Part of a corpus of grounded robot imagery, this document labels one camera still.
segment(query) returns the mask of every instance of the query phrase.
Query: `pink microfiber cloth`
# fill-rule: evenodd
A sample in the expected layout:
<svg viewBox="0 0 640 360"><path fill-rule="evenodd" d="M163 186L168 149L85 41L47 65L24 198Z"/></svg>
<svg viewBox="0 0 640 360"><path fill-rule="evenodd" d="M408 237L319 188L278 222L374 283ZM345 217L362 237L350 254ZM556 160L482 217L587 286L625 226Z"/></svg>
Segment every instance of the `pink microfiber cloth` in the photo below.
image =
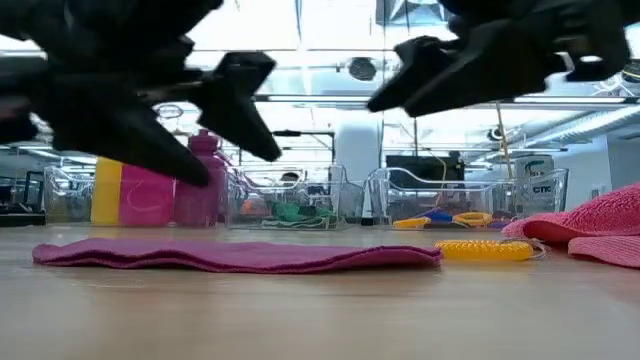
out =
<svg viewBox="0 0 640 360"><path fill-rule="evenodd" d="M42 244L33 250L36 264L101 265L116 269L187 266L210 272L305 274L374 266L433 266L437 249L411 246L355 248L269 243L87 239L65 246Z"/></svg>
<svg viewBox="0 0 640 360"><path fill-rule="evenodd" d="M510 239L568 243L571 255L640 268L640 183L599 196L570 212L516 221L502 233Z"/></svg>

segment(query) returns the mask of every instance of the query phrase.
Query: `pink bottle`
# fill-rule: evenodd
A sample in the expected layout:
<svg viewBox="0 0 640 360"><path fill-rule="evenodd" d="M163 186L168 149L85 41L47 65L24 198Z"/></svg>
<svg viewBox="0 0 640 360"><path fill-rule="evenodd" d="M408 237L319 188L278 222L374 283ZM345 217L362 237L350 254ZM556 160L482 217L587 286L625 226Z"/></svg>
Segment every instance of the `pink bottle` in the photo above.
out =
<svg viewBox="0 0 640 360"><path fill-rule="evenodd" d="M197 187L178 181L174 219L179 226L215 226L226 194L226 162L218 153L218 138L207 130L189 138L189 149L209 169L209 185Z"/></svg>
<svg viewBox="0 0 640 360"><path fill-rule="evenodd" d="M170 177L124 165L120 185L120 225L168 225L173 213L174 183Z"/></svg>

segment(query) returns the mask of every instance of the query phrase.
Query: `table surface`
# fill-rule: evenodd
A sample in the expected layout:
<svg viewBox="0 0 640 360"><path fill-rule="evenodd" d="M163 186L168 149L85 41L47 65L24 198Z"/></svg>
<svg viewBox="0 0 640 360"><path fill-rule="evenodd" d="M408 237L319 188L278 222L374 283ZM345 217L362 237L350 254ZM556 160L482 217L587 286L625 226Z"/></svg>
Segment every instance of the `table surface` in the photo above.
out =
<svg viewBox="0 0 640 360"><path fill-rule="evenodd" d="M31 264L38 243L88 236L367 246L468 237L355 229L0 229L2 359L602 360L640 354L640 273L562 252L522 263L297 276Z"/></svg>

